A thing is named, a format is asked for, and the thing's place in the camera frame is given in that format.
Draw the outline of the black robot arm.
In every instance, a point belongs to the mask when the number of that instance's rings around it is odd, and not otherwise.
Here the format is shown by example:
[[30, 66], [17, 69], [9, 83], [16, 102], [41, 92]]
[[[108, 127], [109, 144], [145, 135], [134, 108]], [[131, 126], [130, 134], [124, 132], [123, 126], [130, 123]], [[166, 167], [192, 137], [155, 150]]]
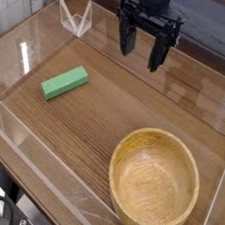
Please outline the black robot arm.
[[154, 37], [148, 60], [148, 69], [155, 72], [166, 60], [170, 48], [178, 45], [180, 28], [185, 20], [170, 6], [171, 0], [120, 0], [119, 18], [120, 50], [124, 56], [135, 47], [137, 30]]

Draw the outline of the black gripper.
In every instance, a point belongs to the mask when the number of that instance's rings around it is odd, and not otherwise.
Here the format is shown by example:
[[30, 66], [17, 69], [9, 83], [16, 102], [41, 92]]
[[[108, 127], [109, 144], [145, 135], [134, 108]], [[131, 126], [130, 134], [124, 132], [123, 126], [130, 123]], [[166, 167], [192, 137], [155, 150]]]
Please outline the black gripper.
[[148, 69], [155, 72], [166, 59], [169, 47], [178, 44], [180, 28], [185, 20], [173, 10], [171, 0], [120, 0], [119, 18], [120, 50], [127, 56], [135, 47], [136, 29], [155, 35]]

